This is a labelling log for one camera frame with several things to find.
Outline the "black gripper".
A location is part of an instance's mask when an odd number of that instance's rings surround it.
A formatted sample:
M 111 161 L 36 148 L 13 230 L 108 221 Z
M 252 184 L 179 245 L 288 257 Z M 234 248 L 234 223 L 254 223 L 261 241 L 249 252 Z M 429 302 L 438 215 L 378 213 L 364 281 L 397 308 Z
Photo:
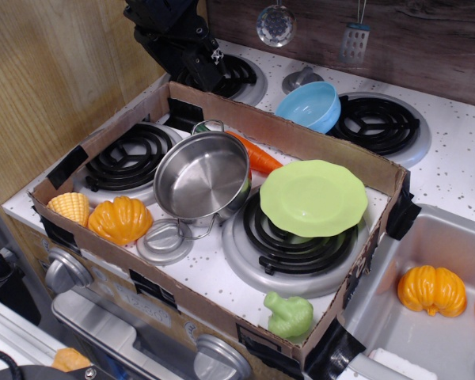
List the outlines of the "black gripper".
M 167 33 L 137 25 L 134 37 L 168 74 L 187 71 L 202 91 L 213 91 L 224 77 L 224 54 L 201 16 L 181 18 Z

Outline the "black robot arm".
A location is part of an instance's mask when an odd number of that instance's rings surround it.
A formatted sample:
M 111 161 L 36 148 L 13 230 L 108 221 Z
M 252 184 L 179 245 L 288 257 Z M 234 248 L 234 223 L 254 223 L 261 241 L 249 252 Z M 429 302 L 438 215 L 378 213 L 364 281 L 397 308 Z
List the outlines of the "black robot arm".
M 224 77 L 223 53 L 197 1 L 128 1 L 123 15 L 135 24 L 134 38 L 173 78 L 187 71 L 202 91 Z

